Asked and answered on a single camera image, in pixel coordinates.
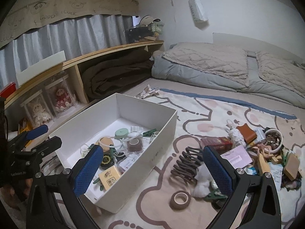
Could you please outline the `brown tape roll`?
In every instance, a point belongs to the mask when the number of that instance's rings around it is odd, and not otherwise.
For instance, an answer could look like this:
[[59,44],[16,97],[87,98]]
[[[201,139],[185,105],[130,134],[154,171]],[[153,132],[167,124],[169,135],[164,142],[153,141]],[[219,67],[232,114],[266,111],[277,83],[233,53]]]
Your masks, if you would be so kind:
[[131,139],[127,142],[127,148],[130,152],[141,152],[143,150],[143,143],[140,138]]
[[188,192],[180,190],[171,196],[170,207],[176,210],[183,210],[189,206],[191,202],[191,196]]

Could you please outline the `green clothespin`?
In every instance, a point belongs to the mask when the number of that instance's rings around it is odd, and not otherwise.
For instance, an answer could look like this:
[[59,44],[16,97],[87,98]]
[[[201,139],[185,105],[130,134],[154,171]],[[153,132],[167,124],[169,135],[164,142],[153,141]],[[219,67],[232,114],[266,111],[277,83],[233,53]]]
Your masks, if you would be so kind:
[[205,198],[204,200],[205,201],[208,201],[208,202],[216,202],[218,200],[226,200],[227,199],[227,195],[223,195],[221,192],[220,192],[220,189],[217,188],[213,191],[211,191]]

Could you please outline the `round wooden lid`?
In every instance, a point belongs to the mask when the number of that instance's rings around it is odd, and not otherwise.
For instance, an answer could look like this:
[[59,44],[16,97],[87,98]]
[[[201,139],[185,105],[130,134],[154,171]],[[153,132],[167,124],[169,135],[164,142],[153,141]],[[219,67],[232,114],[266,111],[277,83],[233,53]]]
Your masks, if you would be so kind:
[[108,137],[98,139],[95,144],[101,146],[104,152],[108,152],[114,146],[113,140]]

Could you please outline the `pink card booklet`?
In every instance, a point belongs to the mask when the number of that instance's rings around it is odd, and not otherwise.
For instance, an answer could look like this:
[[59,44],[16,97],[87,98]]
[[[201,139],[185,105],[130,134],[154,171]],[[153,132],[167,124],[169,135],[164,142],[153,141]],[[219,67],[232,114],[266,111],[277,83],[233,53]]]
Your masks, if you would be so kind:
[[250,155],[243,146],[237,146],[224,154],[221,154],[223,159],[226,159],[234,169],[244,168],[252,163]]

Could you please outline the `clear plastic case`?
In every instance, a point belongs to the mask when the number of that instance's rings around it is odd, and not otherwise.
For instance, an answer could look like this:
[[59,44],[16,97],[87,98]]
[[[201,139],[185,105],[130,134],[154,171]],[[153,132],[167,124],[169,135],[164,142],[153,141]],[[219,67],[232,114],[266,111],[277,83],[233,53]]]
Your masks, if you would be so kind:
[[132,154],[129,154],[128,156],[126,156],[126,158],[120,160],[117,164],[119,171],[121,173],[124,173],[125,171],[130,169],[132,164],[134,164],[136,162],[136,160],[139,158],[139,156],[140,156],[140,154],[138,154],[138,153],[132,153]]

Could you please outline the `red dress doll case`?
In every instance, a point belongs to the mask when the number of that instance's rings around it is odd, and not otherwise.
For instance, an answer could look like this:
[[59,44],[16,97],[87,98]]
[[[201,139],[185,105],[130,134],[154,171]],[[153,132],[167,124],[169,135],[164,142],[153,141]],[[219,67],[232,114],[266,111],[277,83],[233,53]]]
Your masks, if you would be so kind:
[[68,75],[63,76],[45,86],[47,97],[56,118],[71,114],[78,105],[76,96],[68,85],[68,77]]

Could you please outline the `mint green round tin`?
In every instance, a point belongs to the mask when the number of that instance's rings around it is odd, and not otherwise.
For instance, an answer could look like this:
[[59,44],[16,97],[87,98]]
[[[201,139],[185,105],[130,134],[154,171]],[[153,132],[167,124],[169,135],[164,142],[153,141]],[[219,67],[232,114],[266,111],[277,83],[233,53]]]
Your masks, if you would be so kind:
[[121,128],[115,131],[115,138],[125,139],[128,137],[129,130],[127,128]]

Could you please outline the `dark red small box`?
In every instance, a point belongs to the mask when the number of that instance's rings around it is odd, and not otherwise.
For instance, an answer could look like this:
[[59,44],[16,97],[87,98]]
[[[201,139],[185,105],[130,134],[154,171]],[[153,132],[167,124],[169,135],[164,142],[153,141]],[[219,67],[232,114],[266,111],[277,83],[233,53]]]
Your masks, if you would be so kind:
[[225,136],[222,137],[206,136],[200,140],[200,146],[201,148],[204,148],[206,146],[211,146],[218,153],[223,154],[232,149],[233,143]]

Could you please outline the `brown leather wallet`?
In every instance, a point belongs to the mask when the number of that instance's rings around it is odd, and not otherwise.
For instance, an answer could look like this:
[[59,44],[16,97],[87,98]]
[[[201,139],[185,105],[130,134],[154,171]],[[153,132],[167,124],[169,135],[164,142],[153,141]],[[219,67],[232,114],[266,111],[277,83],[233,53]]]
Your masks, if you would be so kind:
[[242,126],[237,126],[236,128],[239,130],[247,144],[251,143],[257,138],[256,132],[252,130],[246,123]]

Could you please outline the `white bowl with trinkets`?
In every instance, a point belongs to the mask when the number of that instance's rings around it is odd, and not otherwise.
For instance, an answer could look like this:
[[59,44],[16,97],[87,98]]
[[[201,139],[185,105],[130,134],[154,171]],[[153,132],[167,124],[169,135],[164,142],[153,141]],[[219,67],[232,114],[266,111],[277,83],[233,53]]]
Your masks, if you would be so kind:
[[265,131],[265,139],[262,143],[266,146],[264,149],[266,153],[275,154],[283,146],[283,135],[278,129],[268,129]]

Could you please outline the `white cardboard box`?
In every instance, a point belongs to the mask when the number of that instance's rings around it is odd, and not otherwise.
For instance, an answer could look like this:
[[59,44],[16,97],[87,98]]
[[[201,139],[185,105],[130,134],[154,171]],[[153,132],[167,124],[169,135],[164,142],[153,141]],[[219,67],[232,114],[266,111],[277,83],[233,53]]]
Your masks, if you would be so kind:
[[[127,152],[128,138],[135,139],[145,131],[155,129],[153,139],[142,137],[143,150],[139,158],[109,189],[101,190],[91,183],[85,196],[96,206],[116,214],[135,194],[171,145],[176,130],[177,111],[135,97],[114,94],[97,102],[56,129],[62,146],[56,154],[64,168],[72,168],[81,158],[81,150],[102,137],[113,140],[117,152]],[[115,138],[115,131],[129,130],[125,139]]]

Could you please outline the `brown hair claw clip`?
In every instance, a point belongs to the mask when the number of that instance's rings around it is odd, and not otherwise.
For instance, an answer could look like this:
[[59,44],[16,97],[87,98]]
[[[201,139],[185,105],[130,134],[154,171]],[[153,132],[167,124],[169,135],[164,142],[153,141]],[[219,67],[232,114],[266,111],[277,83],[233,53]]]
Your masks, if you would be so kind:
[[200,148],[186,147],[171,169],[171,174],[188,183],[196,183],[195,176],[203,162],[203,151]]

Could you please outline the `grey folded duvet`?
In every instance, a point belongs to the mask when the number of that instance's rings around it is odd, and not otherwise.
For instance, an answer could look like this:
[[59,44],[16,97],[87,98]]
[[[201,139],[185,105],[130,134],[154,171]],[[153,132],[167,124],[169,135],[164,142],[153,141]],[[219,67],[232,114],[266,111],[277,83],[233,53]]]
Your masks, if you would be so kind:
[[304,108],[304,66],[266,51],[180,42],[154,56],[152,76],[213,90],[257,94]]

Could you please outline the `beige pillow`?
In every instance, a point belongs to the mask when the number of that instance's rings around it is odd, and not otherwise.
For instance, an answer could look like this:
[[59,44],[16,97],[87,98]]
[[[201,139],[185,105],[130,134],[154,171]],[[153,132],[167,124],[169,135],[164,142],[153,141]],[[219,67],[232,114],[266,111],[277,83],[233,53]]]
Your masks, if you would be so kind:
[[162,57],[201,72],[215,74],[249,86],[247,53],[244,49],[202,42],[180,42]]
[[266,51],[256,52],[259,77],[304,97],[304,69]]

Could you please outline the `left beige pillow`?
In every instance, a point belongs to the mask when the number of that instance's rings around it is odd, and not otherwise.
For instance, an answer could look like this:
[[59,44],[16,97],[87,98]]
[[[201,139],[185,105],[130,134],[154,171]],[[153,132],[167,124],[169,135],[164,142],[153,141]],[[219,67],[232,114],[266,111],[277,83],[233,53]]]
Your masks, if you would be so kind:
[[201,72],[215,74],[249,86],[247,53],[244,49],[202,42],[180,42],[162,57]]

